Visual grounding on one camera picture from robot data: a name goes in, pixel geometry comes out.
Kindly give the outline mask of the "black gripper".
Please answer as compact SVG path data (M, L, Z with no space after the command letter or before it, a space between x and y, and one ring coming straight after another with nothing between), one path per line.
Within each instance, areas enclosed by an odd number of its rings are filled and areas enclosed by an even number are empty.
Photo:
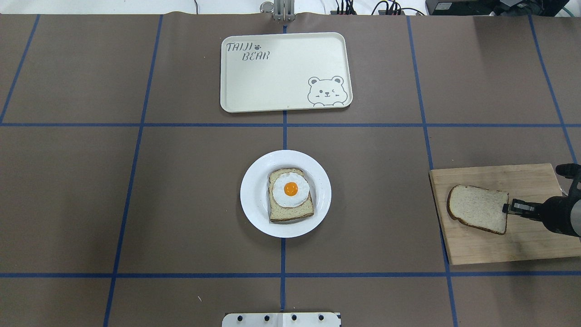
M544 203L529 203L521 199L513 199L511 203L505 203L502 213L516 215L523 218L536 218L550 232L557 234L574 234L571 211L575 199L571 197L551 197Z

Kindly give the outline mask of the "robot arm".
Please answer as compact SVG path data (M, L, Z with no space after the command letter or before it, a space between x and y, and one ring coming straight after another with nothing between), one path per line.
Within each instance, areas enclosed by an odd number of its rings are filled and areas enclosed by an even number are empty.
M552 233L580 238L581 193L580 180L573 180L568 195L550 197L543 203L513 199L505 203L503 213L517 215L530 221L541 222Z

